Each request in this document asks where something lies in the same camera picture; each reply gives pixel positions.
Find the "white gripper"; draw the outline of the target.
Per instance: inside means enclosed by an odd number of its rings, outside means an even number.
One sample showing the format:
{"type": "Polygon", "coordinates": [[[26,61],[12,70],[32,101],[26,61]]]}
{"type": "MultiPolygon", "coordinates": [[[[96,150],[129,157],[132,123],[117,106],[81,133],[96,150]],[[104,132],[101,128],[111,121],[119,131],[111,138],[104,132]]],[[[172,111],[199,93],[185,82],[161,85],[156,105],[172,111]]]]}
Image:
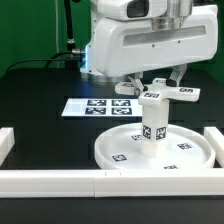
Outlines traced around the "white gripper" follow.
{"type": "Polygon", "coordinates": [[[147,87],[140,72],[173,67],[168,86],[179,86],[188,63],[214,57],[218,45],[218,7],[215,4],[168,4],[156,18],[120,21],[91,6],[91,68],[96,74],[132,74],[134,94],[147,87]]]}

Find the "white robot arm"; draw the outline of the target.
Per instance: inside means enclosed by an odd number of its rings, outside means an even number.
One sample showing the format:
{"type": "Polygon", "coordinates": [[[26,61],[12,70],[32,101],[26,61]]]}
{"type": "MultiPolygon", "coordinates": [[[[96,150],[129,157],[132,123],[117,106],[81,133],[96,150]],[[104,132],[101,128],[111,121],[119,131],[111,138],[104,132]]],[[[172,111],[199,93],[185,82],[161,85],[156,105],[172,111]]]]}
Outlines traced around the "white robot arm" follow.
{"type": "Polygon", "coordinates": [[[90,0],[91,39],[84,78],[130,80],[142,92],[143,74],[171,68],[166,84],[177,87],[189,63],[214,57],[218,6],[213,0],[90,0]]]}

